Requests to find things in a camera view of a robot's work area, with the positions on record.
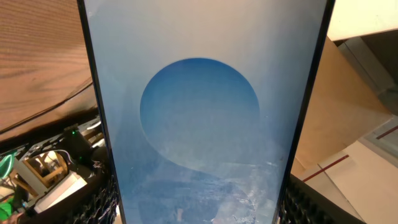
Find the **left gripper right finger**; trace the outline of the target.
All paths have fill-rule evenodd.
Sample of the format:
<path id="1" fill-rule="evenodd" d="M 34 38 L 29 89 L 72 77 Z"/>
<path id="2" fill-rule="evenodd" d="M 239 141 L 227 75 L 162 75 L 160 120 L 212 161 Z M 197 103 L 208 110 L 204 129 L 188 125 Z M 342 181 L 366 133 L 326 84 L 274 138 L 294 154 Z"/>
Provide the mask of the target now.
<path id="1" fill-rule="evenodd" d="M 365 224 L 291 175 L 279 208 L 280 224 Z"/>

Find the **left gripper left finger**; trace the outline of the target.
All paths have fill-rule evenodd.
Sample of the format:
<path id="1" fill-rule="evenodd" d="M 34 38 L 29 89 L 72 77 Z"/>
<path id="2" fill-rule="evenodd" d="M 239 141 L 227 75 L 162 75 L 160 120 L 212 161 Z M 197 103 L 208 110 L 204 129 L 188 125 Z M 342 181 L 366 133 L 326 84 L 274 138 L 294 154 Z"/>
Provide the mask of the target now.
<path id="1" fill-rule="evenodd" d="M 21 224 L 113 224 L 119 205 L 114 177 L 98 175 L 95 180 L 43 212 L 23 214 Z"/>

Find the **blue Samsung Galaxy smartphone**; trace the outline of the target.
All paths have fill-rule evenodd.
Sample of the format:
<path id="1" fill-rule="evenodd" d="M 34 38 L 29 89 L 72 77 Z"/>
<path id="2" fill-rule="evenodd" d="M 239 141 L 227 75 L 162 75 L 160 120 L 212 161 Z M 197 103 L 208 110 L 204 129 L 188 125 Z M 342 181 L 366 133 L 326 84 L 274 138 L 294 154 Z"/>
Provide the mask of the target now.
<path id="1" fill-rule="evenodd" d="M 328 0 L 83 0 L 124 223 L 275 223 Z"/>

